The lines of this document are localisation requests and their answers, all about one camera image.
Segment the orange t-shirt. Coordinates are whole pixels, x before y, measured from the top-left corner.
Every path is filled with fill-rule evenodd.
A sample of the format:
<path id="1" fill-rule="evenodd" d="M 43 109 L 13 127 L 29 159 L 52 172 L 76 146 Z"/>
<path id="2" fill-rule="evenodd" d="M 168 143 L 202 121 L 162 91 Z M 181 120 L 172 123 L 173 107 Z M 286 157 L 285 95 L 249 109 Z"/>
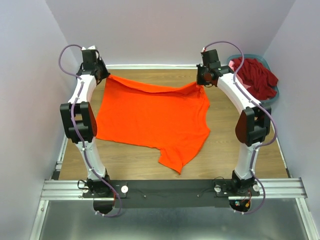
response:
<path id="1" fill-rule="evenodd" d="M 209 107 L 204 87 L 196 82 L 170 87 L 111 75 L 96 117 L 96 137 L 158 149 L 158 162 L 180 174 L 210 134 Z"/>

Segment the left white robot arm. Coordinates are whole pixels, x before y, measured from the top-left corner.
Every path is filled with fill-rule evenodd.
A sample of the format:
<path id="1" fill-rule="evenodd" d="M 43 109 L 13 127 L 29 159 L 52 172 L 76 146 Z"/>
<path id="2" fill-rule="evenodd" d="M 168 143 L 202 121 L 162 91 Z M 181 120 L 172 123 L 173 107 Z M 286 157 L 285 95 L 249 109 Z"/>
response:
<path id="1" fill-rule="evenodd" d="M 97 85 L 106 79 L 108 72 L 103 59 L 95 45 L 81 47 L 82 63 L 77 73 L 63 69 L 59 56 L 60 69 L 76 79 L 76 87 L 67 103 L 59 107 L 65 135 L 80 151 L 83 158 L 87 179 L 81 190 L 89 197 L 112 197 L 114 193 L 109 184 L 110 177 L 104 167 L 96 143 L 98 126 L 91 107 L 91 98 Z"/>

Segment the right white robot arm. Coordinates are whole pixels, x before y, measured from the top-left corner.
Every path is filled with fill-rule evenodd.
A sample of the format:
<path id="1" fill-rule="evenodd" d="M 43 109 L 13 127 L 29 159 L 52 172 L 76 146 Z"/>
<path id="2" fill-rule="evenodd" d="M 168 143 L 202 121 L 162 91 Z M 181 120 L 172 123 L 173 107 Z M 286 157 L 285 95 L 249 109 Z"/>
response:
<path id="1" fill-rule="evenodd" d="M 270 133 L 271 108 L 255 99 L 228 65 L 221 65 L 215 49 L 203 50 L 201 57 L 202 62 L 197 65 L 196 83 L 222 90 L 239 113 L 235 127 L 235 135 L 240 142 L 237 165 L 230 179 L 213 181 L 214 190 L 219 197 L 243 196 L 255 185 L 259 148 Z"/>

